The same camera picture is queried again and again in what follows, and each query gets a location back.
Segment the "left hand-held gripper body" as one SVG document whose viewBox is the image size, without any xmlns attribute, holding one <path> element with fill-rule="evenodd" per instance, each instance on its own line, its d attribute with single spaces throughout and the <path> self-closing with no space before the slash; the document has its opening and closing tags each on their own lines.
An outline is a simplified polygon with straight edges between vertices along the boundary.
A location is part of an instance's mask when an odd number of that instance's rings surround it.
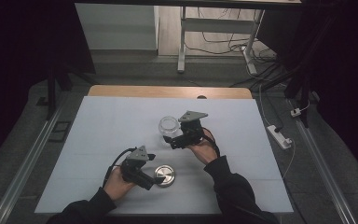
<svg viewBox="0 0 358 224">
<path fill-rule="evenodd" d="M 145 174 L 142 167 L 149 161 L 145 146 L 131 149 L 131 153 L 121 163 L 122 177 L 126 182 L 150 190 L 155 184 L 154 178 Z"/>
</svg>

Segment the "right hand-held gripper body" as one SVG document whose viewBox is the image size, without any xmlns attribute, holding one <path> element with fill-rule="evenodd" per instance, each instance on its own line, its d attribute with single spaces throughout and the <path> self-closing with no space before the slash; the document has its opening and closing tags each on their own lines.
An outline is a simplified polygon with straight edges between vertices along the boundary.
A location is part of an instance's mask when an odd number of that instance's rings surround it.
<svg viewBox="0 0 358 224">
<path fill-rule="evenodd" d="M 189 145 L 198 144 L 203 136 L 203 128 L 200 120 L 207 116 L 207 113 L 186 111 L 178 120 L 182 122 L 183 134 L 172 139 L 172 149 L 185 148 Z"/>
</svg>

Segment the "round silver metal lid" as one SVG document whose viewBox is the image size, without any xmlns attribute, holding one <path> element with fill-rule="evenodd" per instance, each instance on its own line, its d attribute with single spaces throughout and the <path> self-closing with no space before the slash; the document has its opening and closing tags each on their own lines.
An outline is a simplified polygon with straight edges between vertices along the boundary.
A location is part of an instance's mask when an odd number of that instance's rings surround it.
<svg viewBox="0 0 358 224">
<path fill-rule="evenodd" d="M 158 183 L 159 187 L 167 188 L 172 185 L 175 180 L 175 171 L 170 165 L 160 165 L 155 170 L 155 178 L 162 179 L 162 182 Z"/>
</svg>

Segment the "clear glass jar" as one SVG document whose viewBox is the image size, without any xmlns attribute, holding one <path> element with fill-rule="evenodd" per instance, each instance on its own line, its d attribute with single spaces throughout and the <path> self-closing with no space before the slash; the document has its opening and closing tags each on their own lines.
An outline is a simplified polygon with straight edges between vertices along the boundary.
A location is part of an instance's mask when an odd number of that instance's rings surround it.
<svg viewBox="0 0 358 224">
<path fill-rule="evenodd" d="M 160 132 L 160 142 L 164 147 L 170 147 L 170 144 L 164 140 L 164 137 L 174 138 L 179 134 L 180 124 L 175 117 L 166 116 L 162 118 L 158 124 Z"/>
</svg>

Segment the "person's left hand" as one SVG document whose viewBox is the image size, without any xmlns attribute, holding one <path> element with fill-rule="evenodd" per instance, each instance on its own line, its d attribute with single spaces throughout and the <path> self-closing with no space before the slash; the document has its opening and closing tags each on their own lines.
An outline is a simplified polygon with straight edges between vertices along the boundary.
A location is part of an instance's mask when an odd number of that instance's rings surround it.
<svg viewBox="0 0 358 224">
<path fill-rule="evenodd" d="M 135 187 L 135 184 L 126 182 L 122 177 L 121 168 L 117 166 L 110 173 L 103 190 L 112 201 L 117 201 L 123 198 L 133 187 Z"/>
</svg>

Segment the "person's right hand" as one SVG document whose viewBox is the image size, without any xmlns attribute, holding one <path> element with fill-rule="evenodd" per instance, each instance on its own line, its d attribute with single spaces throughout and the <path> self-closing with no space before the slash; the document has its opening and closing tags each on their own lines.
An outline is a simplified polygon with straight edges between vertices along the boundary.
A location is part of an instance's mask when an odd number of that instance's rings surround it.
<svg viewBox="0 0 358 224">
<path fill-rule="evenodd" d="M 203 139 L 197 145 L 190 145 L 187 146 L 187 148 L 193 152 L 200 162 L 207 165 L 218 158 L 218 153 L 215 149 L 215 141 L 212 133 L 206 128 L 204 128 L 203 131 L 207 138 Z"/>
</svg>

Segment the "wooden table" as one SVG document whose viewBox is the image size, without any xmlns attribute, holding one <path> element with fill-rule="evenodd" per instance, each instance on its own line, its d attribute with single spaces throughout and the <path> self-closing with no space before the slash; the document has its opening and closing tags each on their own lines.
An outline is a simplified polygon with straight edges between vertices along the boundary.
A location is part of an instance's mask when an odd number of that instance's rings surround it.
<svg viewBox="0 0 358 224">
<path fill-rule="evenodd" d="M 189 99 L 252 99 L 245 88 L 216 87 L 170 87 L 170 86 L 124 86 L 94 85 L 88 96 L 189 98 Z"/>
</svg>

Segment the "white board table cover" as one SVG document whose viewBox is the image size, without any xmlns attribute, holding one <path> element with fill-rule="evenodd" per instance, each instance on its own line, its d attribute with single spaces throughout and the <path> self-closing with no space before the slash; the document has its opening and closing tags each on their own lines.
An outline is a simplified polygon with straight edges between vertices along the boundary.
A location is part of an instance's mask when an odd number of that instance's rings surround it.
<svg viewBox="0 0 358 224">
<path fill-rule="evenodd" d="M 231 171 L 250 182 L 261 209 L 292 212 L 255 100 L 96 96 L 83 99 L 36 212 L 59 213 L 71 202 L 90 199 L 123 150 L 145 147 L 156 158 L 144 172 L 152 175 L 168 164 L 174 182 L 167 188 L 133 188 L 118 202 L 114 215 L 218 213 L 213 180 L 202 163 L 190 150 L 164 144 L 158 130 L 162 118 L 179 118 L 187 110 L 205 113 L 202 126 L 213 133 Z"/>
</svg>

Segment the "white power strip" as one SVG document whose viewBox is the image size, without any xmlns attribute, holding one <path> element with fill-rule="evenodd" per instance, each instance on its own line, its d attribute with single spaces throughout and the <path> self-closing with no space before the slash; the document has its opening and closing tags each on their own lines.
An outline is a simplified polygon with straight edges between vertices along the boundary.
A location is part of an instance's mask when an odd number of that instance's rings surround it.
<svg viewBox="0 0 358 224">
<path fill-rule="evenodd" d="M 275 125 L 269 125 L 267 130 L 282 150 L 286 150 L 292 146 L 293 141 L 290 138 L 284 137 L 281 130 Z"/>
</svg>

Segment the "black metal stand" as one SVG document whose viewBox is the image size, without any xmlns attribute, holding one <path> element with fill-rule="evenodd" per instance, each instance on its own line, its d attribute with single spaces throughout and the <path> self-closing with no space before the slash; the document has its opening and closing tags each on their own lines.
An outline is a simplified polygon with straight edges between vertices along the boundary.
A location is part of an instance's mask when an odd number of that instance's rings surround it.
<svg viewBox="0 0 358 224">
<path fill-rule="evenodd" d="M 90 74 L 95 73 L 96 71 L 93 63 L 91 65 L 87 65 L 85 68 L 74 66 L 68 62 L 53 64 L 49 68 L 47 74 L 48 96 L 42 102 L 42 105 L 46 105 L 48 107 L 46 120 L 50 120 L 58 109 L 56 86 L 59 86 L 62 91 L 70 91 L 73 88 L 73 82 L 71 78 L 69 78 L 70 74 L 80 77 L 90 85 L 98 85 L 99 82 L 90 77 Z"/>
<path fill-rule="evenodd" d="M 309 106 L 310 99 L 310 75 L 310 62 L 301 62 L 285 75 L 273 79 L 270 83 L 260 88 L 261 91 L 266 91 L 289 79 L 289 83 L 283 94 L 287 99 L 294 99 L 297 94 L 301 92 L 300 105 L 302 106 L 303 111 L 299 115 L 299 118 L 305 128 L 309 127 L 307 108 Z"/>
</svg>

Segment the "dark curtain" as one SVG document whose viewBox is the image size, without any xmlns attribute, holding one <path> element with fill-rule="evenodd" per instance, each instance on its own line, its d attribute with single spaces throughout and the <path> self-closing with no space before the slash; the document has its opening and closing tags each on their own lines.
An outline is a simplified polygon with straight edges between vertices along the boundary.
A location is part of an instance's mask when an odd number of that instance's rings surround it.
<svg viewBox="0 0 358 224">
<path fill-rule="evenodd" d="M 267 10 L 257 38 L 296 69 L 285 91 L 315 91 L 323 119 L 358 160 L 358 0 L 303 0 L 306 10 Z"/>
<path fill-rule="evenodd" d="M 95 72 L 76 0 L 0 0 L 0 146 L 30 88 L 72 70 Z"/>
</svg>

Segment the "black rectangular floor frame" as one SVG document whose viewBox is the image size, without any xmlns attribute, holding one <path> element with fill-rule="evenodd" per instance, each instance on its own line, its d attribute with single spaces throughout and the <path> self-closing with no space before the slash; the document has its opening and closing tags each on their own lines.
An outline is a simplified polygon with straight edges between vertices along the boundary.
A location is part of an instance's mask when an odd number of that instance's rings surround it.
<svg viewBox="0 0 358 224">
<path fill-rule="evenodd" d="M 53 143 L 63 143 L 71 129 L 71 121 L 57 121 L 49 135 L 48 141 Z"/>
</svg>

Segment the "white desk frame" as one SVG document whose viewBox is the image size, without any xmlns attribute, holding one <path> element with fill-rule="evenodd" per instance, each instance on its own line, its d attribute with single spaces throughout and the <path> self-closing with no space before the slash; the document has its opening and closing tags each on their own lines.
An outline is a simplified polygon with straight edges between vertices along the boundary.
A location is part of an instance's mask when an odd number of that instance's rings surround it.
<svg viewBox="0 0 358 224">
<path fill-rule="evenodd" d="M 191 18 L 186 15 L 186 7 L 181 7 L 180 21 L 180 46 L 178 52 L 178 63 L 177 71 L 179 73 L 185 72 L 185 40 L 186 33 L 221 33 L 221 34 L 242 34 L 248 35 L 244 47 L 240 47 L 240 52 L 246 62 L 246 67 L 251 75 L 256 75 L 257 71 L 255 68 L 254 61 L 251 57 L 251 50 L 255 42 L 256 34 L 261 23 L 264 11 L 262 9 L 254 10 L 254 18 L 252 20 L 242 21 L 240 19 L 207 19 L 207 18 Z"/>
</svg>

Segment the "aluminium floor rail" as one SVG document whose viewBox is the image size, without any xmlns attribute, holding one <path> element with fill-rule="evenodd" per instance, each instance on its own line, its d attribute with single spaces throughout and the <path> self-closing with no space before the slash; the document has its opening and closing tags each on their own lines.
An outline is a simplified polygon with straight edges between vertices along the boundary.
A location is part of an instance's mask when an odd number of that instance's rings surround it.
<svg viewBox="0 0 358 224">
<path fill-rule="evenodd" d="M 62 112 L 64 102 L 60 102 L 55 111 L 52 113 L 50 119 L 48 119 L 34 141 L 31 149 L 26 154 L 19 170 L 10 182 L 7 191 L 0 201 L 0 224 L 6 224 L 17 200 L 20 198 L 21 192 L 24 189 L 34 166 L 44 149 L 48 137 L 51 134 L 54 125 L 56 124 L 58 117 Z"/>
<path fill-rule="evenodd" d="M 337 214 L 341 219 L 342 224 L 358 224 L 341 187 L 333 176 L 333 173 L 322 154 L 316 140 L 312 134 L 310 127 L 307 127 L 300 117 L 295 117 L 297 129 L 301 138 L 308 149 L 310 156 L 315 164 L 315 167 L 324 182 L 324 186 L 331 197 L 332 203 L 337 210 Z"/>
</svg>

